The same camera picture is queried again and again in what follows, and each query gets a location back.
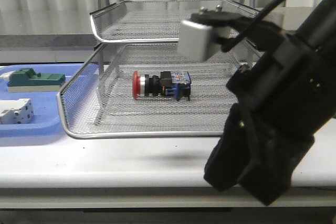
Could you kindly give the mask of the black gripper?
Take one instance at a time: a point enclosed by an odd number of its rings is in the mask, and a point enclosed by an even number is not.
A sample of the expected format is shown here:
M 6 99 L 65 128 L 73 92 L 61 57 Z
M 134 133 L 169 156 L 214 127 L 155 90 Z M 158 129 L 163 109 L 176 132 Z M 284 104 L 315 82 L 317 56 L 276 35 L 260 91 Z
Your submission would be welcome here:
M 314 36 L 302 29 L 254 67 L 228 82 L 238 102 L 228 122 L 237 128 L 243 162 L 236 183 L 265 206 L 291 186 L 292 173 L 335 114 L 335 30 Z

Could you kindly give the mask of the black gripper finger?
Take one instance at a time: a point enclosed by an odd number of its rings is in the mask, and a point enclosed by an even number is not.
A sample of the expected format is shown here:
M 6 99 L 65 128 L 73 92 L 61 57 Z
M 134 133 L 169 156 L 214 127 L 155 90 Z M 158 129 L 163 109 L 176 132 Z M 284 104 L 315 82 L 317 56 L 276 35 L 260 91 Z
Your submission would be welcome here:
M 250 174 L 243 171 L 255 150 L 255 126 L 249 108 L 242 102 L 230 109 L 223 133 L 204 168 L 204 179 L 216 190 L 225 191 L 240 184 L 254 191 Z

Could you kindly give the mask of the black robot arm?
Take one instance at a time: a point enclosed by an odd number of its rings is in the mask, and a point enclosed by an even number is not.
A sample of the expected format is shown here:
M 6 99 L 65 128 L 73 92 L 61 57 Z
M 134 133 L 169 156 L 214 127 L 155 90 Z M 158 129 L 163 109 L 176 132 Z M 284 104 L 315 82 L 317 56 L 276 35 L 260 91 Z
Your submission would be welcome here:
M 241 66 L 227 83 L 237 98 L 204 168 L 218 191 L 240 185 L 270 205 L 335 115 L 335 0 L 322 0 L 298 30 Z

